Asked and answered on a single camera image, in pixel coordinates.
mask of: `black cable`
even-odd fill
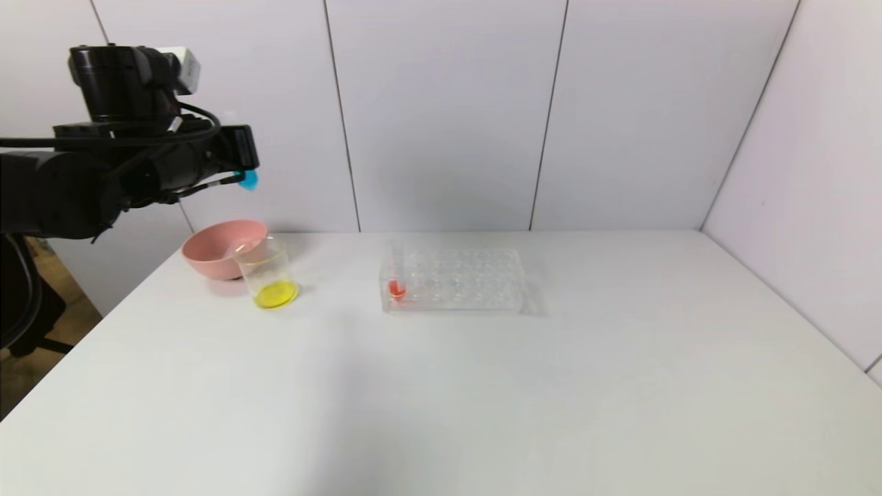
[[[25,271],[27,279],[27,303],[25,310],[16,319],[15,324],[11,328],[5,329],[3,333],[3,341],[0,347],[6,348],[13,344],[25,331],[34,323],[37,313],[40,311],[40,305],[43,301],[43,287],[37,267],[34,265],[34,259],[27,250],[27,242],[25,237],[20,234],[10,234],[9,241],[15,249],[16,255],[19,257],[21,266]]]
[[[55,148],[55,147],[155,147],[209,139],[221,131],[221,121],[208,110],[188,103],[181,108],[199,114],[212,122],[212,127],[197,132],[165,134],[151,138],[0,138],[0,147],[7,148]]]

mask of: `wall seam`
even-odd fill
[[[778,53],[774,56],[774,61],[772,62],[772,68],[769,69],[769,74],[766,77],[766,83],[763,85],[763,90],[759,92],[759,98],[757,99],[757,104],[753,106],[753,112],[751,113],[750,120],[747,121],[747,126],[744,127],[744,132],[741,134],[741,139],[738,140],[738,146],[735,147],[735,153],[732,154],[732,160],[729,161],[729,166],[726,168],[726,173],[723,174],[722,180],[720,181],[720,187],[717,188],[716,194],[714,195],[714,199],[711,201],[711,206],[705,212],[705,218],[701,221],[701,225],[699,226],[699,231],[705,230],[705,225],[707,224],[707,219],[711,216],[711,212],[714,211],[714,206],[716,205],[717,200],[720,198],[720,193],[722,192],[723,186],[726,185],[726,179],[729,178],[729,173],[732,171],[732,166],[735,164],[735,160],[738,158],[738,153],[741,152],[741,146],[744,144],[744,139],[747,137],[747,132],[750,130],[751,125],[753,125],[753,119],[757,116],[757,110],[759,109],[759,105],[762,103],[763,98],[766,96],[766,90],[769,87],[769,81],[772,80],[772,75],[774,74],[774,69],[778,65],[778,59],[781,58],[781,52],[784,50],[784,45],[787,44],[787,37],[790,36],[790,28],[793,27],[793,21],[796,19],[796,13],[799,11],[799,5],[803,0],[796,0],[796,7],[793,9],[793,15],[790,16],[790,23],[787,25],[787,31],[784,32],[784,38],[781,40],[781,46],[778,47]]]
[[[337,89],[337,106],[340,108],[340,124],[343,126],[343,145],[346,147],[346,164],[349,166],[349,183],[352,185],[352,202],[355,206],[355,224],[358,232],[362,232],[362,219],[358,214],[358,196],[355,194],[355,175],[352,172],[352,156],[349,154],[349,136],[346,133],[346,118],[343,115],[343,97],[340,95],[340,77],[337,75],[337,57],[333,52],[333,37],[331,36],[331,15],[328,13],[327,0],[322,0],[325,7],[325,26],[328,32],[328,48],[331,49],[331,66],[333,67],[333,81]]]
[[[557,84],[557,69],[560,68],[560,52],[564,47],[564,31],[566,30],[566,14],[570,10],[570,0],[564,5],[564,22],[560,26],[560,41],[557,43],[557,60],[554,64],[554,77],[551,80],[551,95],[549,96],[549,111],[545,116],[545,133],[542,135],[542,151],[539,153],[539,169],[536,171],[536,188],[533,191],[533,207],[530,209],[530,223],[527,230],[533,230],[533,219],[536,215],[536,199],[539,197],[539,180],[542,177],[542,161],[545,159],[545,143],[549,138],[549,123],[551,122],[551,105],[554,103],[554,88]]]

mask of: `white table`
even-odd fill
[[[379,235],[291,236],[271,312],[174,255],[0,424],[0,494],[882,494],[882,390],[703,235],[451,236],[530,314],[383,314]]]

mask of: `yellow liquid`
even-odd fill
[[[295,282],[276,281],[261,288],[254,303],[260,308],[276,308],[296,298],[299,291]]]

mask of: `glass beaker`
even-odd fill
[[[278,308],[294,300],[300,286],[291,277],[285,242],[265,237],[239,246],[234,259],[248,292],[260,308]]]

